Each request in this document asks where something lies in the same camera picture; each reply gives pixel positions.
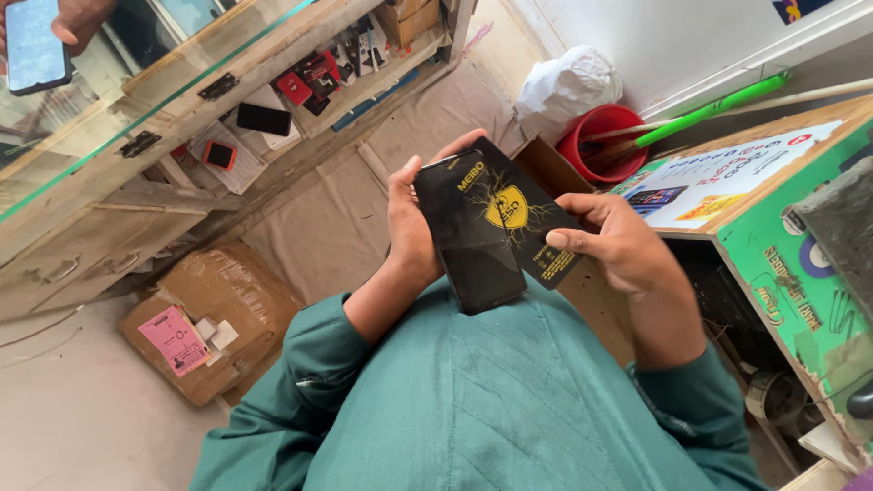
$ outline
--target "metal hinge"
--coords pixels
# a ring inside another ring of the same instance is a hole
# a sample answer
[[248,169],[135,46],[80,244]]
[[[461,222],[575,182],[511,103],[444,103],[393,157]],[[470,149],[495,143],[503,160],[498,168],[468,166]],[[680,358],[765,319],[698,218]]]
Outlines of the metal hinge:
[[121,154],[124,158],[134,158],[148,150],[149,147],[154,145],[161,138],[160,135],[152,133],[151,131],[142,131],[136,136],[136,138],[127,142],[127,145],[121,147],[115,153]]
[[210,86],[198,92],[197,95],[209,102],[215,102],[219,97],[228,93],[233,87],[239,85],[239,80],[229,73],[225,73],[220,79],[212,82]]

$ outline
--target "green shirt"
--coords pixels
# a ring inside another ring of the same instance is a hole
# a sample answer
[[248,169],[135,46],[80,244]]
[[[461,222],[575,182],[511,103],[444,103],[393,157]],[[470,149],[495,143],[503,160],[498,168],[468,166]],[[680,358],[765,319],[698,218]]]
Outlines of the green shirt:
[[369,346],[337,295],[206,435],[191,489],[766,490],[712,348],[629,374],[560,294],[458,310],[445,277]]

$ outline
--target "pink label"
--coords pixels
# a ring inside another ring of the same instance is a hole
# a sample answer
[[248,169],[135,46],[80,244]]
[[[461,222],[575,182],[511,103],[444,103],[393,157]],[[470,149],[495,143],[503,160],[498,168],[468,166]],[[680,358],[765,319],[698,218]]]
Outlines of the pink label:
[[140,332],[161,351],[177,377],[181,377],[212,358],[177,307],[170,307],[139,327]]

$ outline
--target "drawer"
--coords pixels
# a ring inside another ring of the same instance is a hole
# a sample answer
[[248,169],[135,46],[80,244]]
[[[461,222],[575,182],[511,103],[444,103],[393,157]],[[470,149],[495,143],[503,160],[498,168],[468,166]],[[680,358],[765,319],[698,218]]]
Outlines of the drawer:
[[0,269],[0,319],[29,313],[154,219],[159,208],[88,206]]
[[87,268],[76,280],[33,309],[40,312],[78,305],[99,295],[146,259],[154,256],[188,229],[206,218],[204,211],[155,211],[151,220],[128,241]]

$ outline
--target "white plastic bag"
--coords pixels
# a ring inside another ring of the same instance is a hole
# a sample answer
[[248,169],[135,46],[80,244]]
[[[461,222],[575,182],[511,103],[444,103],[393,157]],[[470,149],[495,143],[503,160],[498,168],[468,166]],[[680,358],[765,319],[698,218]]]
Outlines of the white plastic bag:
[[515,107],[527,138],[541,131],[557,144],[577,117],[622,97],[615,68],[592,46],[576,46],[564,56],[536,63],[521,87]]

